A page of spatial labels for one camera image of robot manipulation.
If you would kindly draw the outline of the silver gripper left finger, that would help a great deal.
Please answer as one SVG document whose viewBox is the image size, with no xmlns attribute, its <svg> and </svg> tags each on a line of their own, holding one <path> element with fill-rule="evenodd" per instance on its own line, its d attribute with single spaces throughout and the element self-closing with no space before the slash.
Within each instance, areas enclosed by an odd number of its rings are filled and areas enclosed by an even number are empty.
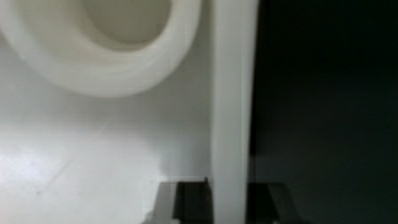
<svg viewBox="0 0 398 224">
<path fill-rule="evenodd" d="M 207 179 L 177 183 L 171 219 L 179 221 L 179 224 L 212 224 L 211 189 Z"/>
</svg>

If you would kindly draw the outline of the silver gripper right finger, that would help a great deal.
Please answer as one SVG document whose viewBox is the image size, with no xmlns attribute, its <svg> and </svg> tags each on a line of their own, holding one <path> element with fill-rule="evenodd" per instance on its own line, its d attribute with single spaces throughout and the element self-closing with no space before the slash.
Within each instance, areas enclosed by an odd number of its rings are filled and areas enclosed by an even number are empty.
<svg viewBox="0 0 398 224">
<path fill-rule="evenodd" d="M 246 199 L 246 224 L 308 224 L 282 183 L 250 183 Z"/>
</svg>

